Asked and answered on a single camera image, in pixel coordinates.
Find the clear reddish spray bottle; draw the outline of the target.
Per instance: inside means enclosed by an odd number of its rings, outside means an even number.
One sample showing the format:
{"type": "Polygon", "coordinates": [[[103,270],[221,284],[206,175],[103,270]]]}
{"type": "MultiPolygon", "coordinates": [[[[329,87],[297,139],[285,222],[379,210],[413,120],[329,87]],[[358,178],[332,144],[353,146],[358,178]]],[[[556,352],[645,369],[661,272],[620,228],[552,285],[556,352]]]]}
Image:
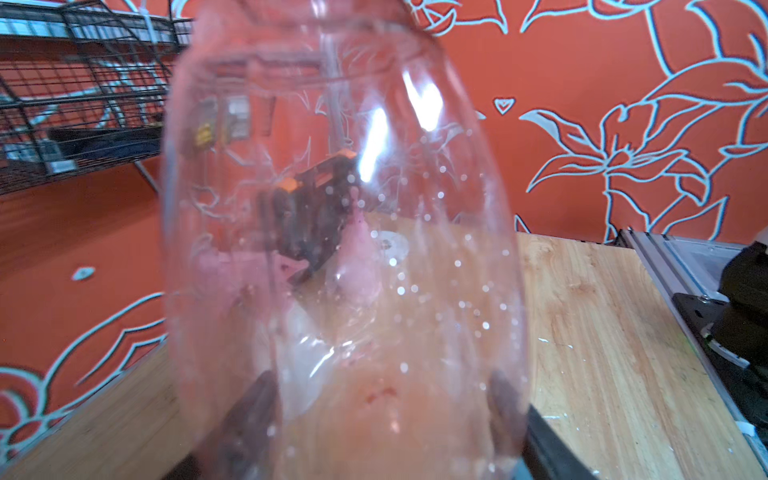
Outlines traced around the clear reddish spray bottle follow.
{"type": "Polygon", "coordinates": [[[479,116],[403,1],[203,1],[166,104],[169,351],[204,479],[510,479],[527,340],[479,116]]]}

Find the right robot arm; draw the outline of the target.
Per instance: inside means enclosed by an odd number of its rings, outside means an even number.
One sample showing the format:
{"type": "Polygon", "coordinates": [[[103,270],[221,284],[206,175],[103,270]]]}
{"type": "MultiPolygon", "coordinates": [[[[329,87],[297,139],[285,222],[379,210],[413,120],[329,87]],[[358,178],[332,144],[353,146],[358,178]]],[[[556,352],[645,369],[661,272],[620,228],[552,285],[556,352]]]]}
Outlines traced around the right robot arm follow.
{"type": "Polygon", "coordinates": [[[757,438],[767,442],[767,231],[724,267],[724,301],[676,293],[672,302],[757,438]]]}

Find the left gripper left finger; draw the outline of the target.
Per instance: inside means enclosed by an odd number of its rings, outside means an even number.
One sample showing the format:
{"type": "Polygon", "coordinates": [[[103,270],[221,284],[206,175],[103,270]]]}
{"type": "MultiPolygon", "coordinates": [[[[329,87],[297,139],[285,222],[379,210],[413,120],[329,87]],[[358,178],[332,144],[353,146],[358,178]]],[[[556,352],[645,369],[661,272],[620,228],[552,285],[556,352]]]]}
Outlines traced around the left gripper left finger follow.
{"type": "Polygon", "coordinates": [[[271,437],[279,400],[278,381],[263,372],[215,427],[167,479],[270,479],[271,437]]]}

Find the pink spray bottle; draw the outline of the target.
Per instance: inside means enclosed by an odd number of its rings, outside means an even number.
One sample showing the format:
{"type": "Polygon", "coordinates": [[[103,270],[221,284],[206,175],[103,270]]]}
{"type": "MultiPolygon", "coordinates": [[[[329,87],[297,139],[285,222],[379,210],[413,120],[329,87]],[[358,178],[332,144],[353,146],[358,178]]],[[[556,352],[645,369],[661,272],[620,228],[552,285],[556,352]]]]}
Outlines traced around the pink spray bottle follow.
{"type": "Polygon", "coordinates": [[[381,291],[379,247],[359,206],[359,188],[350,189],[352,210],[342,230],[335,279],[343,295],[357,304],[371,304],[381,291]]]}

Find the white spray bottle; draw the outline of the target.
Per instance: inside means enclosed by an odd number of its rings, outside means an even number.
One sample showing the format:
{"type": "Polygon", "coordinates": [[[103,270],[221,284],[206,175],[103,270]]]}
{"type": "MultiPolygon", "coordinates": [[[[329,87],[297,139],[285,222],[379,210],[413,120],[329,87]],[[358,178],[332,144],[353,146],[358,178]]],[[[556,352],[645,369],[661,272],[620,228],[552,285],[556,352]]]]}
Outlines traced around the white spray bottle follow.
{"type": "Polygon", "coordinates": [[[254,376],[271,371],[277,377],[284,423],[306,414],[317,402],[331,376],[336,349],[321,335],[309,312],[297,301],[279,309],[258,299],[251,307],[246,365],[254,376]]]}

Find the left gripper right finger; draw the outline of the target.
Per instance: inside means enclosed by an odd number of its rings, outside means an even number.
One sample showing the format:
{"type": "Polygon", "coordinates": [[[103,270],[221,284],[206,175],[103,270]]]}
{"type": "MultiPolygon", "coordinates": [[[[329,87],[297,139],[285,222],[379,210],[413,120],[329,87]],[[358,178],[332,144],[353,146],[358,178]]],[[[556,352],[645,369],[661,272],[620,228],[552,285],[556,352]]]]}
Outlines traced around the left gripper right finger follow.
{"type": "Polygon", "coordinates": [[[495,464],[505,479],[595,477],[534,407],[522,411],[521,393],[499,370],[488,378],[487,401],[495,464]]]}

